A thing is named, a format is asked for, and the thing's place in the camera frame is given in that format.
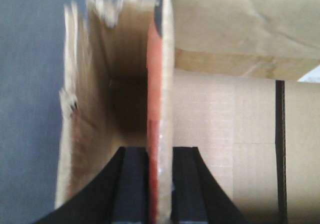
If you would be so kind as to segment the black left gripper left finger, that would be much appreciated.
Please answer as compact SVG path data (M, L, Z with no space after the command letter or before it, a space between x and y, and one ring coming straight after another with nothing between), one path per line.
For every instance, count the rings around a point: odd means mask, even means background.
M148 158L143 147L120 147L101 172L38 224L147 224Z

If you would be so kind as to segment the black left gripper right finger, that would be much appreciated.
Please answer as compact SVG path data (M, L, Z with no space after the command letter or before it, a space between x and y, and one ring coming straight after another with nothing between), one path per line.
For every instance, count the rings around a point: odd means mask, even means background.
M173 224L248 224L206 166L197 147L174 147Z

